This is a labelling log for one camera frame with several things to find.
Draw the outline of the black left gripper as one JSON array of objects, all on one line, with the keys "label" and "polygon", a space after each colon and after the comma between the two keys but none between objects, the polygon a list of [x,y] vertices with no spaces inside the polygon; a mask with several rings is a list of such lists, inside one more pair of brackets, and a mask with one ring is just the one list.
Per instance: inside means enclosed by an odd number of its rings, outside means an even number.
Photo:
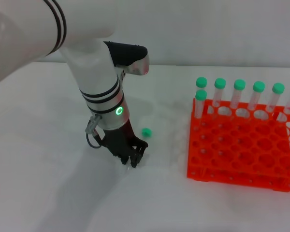
[{"label": "black left gripper", "polygon": [[101,139],[96,135],[99,145],[106,147],[114,155],[120,157],[123,165],[126,165],[130,158],[132,168],[141,161],[148,143],[139,139],[133,131],[130,120],[115,130],[104,130],[104,137]]}]

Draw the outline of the orange test tube rack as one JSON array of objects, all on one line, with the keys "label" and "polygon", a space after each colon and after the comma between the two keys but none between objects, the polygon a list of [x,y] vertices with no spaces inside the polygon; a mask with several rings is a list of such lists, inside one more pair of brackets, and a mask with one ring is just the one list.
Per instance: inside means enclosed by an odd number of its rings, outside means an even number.
[{"label": "orange test tube rack", "polygon": [[204,103],[203,116],[191,117],[187,177],[290,192],[290,114],[258,104],[248,111],[228,101]]}]

